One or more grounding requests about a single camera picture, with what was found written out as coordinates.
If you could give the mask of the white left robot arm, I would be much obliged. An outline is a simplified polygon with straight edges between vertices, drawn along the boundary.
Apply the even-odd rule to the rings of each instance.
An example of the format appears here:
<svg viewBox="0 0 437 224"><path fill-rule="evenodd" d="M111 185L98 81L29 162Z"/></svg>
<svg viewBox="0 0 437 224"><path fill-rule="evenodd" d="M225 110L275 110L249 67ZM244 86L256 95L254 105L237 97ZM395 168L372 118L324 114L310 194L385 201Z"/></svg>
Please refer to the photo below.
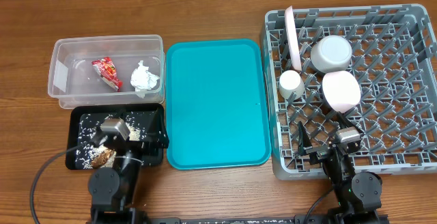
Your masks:
<svg viewBox="0 0 437 224"><path fill-rule="evenodd" d="M96 133L88 143L114 150L116 157L111 168L97 169L89 178L92 223L148 223L144 211L136 210L133 202L136 183L143 157L155 157L169 147L169 138L164 122L164 108L150 104L145 113L145 138L135 141L123 118L124 110L109 117L96 127Z"/></svg>

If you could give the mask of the large white plate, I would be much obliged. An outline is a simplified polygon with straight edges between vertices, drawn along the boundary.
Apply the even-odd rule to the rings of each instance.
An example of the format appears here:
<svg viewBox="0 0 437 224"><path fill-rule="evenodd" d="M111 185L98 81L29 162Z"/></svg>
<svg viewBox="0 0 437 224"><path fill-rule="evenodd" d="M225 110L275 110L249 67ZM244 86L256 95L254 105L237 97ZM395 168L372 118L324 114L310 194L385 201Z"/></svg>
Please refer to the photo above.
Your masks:
<svg viewBox="0 0 437 224"><path fill-rule="evenodd" d="M298 36L296 34L296 24L294 21L293 7L289 6L285 10L285 29L287 33L287 43L289 47L290 57L292 61L292 67L295 71L301 71L300 50L298 43Z"/></svg>

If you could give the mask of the red snack wrapper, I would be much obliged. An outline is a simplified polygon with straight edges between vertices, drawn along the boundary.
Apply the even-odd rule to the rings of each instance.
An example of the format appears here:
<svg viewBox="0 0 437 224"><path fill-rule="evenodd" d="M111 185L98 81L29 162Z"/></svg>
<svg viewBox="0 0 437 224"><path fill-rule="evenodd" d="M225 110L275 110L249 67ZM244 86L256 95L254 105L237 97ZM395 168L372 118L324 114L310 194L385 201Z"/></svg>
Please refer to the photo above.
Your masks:
<svg viewBox="0 0 437 224"><path fill-rule="evenodd" d="M123 82L117 76L117 70L110 57L103 57L92 61L94 70L99 74L100 78L116 92L119 92Z"/></svg>

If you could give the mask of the grey-white bowl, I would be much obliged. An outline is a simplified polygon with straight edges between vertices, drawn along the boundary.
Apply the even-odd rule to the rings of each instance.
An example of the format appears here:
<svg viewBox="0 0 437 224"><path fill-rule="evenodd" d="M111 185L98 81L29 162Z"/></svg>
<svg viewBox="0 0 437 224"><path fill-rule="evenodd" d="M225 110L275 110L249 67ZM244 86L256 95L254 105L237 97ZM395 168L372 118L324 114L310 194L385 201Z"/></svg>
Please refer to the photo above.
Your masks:
<svg viewBox="0 0 437 224"><path fill-rule="evenodd" d="M324 74L345 70L352 58L350 43L341 36L326 36L311 49L313 67Z"/></svg>

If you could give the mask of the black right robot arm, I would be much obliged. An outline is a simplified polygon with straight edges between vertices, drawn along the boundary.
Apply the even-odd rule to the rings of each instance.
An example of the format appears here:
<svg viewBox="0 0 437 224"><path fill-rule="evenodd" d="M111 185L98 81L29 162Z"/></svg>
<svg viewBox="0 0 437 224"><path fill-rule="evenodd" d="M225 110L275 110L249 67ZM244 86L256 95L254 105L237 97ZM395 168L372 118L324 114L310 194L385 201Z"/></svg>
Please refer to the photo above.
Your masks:
<svg viewBox="0 0 437 224"><path fill-rule="evenodd" d="M387 215L379 215L382 207L382 178L373 172L355 172L350 155L361 149L364 132L339 114L340 129L327 145L314 147L302 122L298 123L298 154L309 156L311 165L321 164L331 187L307 211L304 223L385 224ZM315 207L329 193L336 195L338 206L323 216L313 215Z"/></svg>

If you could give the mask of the cream plastic cup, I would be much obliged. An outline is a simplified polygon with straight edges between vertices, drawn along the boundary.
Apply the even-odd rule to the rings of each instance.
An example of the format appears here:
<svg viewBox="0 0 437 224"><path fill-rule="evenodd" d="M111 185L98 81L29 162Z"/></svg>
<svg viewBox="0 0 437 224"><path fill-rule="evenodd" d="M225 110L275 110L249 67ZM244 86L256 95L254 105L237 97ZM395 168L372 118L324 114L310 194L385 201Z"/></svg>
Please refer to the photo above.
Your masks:
<svg viewBox="0 0 437 224"><path fill-rule="evenodd" d="M305 85L299 73L294 70L287 70L279 77L279 92L284 99L289 99L295 94L295 100L305 92Z"/></svg>

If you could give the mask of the white rice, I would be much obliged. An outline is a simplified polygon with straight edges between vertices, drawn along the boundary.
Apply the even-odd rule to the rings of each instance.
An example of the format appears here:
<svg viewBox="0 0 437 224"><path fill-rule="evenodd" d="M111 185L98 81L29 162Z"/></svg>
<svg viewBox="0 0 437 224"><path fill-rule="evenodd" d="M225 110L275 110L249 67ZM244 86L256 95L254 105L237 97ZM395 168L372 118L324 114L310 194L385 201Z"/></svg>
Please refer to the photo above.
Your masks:
<svg viewBox="0 0 437 224"><path fill-rule="evenodd" d="M111 113L84 113L79 116L79 120L73 123L73 128L70 129L69 148L75 147L82 143L87 143L96 133L96 128L103 121L113 118L117 115L116 112ZM129 139L132 141L142 141L146 139L147 129L147 113L146 111L128 111L121 115L121 118L127 124L130 130ZM91 161L99 155L103 150L108 149L104 145L95 148L93 145L86 145L83 148L76 150L72 154L72 159L66 159L68 169L93 169Z"/></svg>

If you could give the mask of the white tissue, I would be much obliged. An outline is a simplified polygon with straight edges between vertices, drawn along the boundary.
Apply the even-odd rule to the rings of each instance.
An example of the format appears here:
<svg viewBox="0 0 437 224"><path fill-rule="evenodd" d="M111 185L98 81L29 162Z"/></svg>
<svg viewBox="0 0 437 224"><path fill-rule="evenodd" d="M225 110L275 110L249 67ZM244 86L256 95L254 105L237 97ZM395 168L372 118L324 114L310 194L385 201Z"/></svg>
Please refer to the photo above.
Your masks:
<svg viewBox="0 0 437 224"><path fill-rule="evenodd" d="M152 74L148 66L143 65L143 60L138 63L131 75L130 84L134 87L137 96L145 97L145 91L150 91L158 84L159 76Z"/></svg>

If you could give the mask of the brown food scrap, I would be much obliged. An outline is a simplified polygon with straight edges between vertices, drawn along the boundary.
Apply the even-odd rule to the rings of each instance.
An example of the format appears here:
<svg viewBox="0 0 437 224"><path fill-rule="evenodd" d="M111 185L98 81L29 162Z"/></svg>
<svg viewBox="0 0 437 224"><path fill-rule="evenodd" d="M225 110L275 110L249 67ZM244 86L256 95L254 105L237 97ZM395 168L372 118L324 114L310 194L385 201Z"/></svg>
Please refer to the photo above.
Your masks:
<svg viewBox="0 0 437 224"><path fill-rule="evenodd" d="M115 160L116 152L111 149L105 149L97 157L91 161L91 166L94 169L101 167L112 167Z"/></svg>

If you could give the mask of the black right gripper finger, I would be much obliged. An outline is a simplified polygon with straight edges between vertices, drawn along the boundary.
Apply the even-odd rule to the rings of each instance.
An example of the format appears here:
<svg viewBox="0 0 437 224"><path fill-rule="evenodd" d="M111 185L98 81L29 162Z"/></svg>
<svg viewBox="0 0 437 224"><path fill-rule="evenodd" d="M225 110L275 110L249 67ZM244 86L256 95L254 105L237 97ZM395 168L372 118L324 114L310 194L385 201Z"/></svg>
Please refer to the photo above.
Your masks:
<svg viewBox="0 0 437 224"><path fill-rule="evenodd" d="M308 137L307 130L302 122L298 123L298 148L299 149L312 148L312 144L310 138Z"/></svg>
<svg viewBox="0 0 437 224"><path fill-rule="evenodd" d="M337 114L337 122L339 123L340 129L356 128L356 126L342 113Z"/></svg>

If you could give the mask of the small pink-white dish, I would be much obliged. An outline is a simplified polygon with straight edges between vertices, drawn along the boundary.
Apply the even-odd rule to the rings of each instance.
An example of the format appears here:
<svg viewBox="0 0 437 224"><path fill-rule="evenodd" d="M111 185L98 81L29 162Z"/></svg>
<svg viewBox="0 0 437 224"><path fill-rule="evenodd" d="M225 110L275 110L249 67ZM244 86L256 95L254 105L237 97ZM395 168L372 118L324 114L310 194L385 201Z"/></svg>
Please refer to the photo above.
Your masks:
<svg viewBox="0 0 437 224"><path fill-rule="evenodd" d="M361 101L361 89L355 77L345 70L329 72L322 79L324 100L336 112L345 113Z"/></svg>

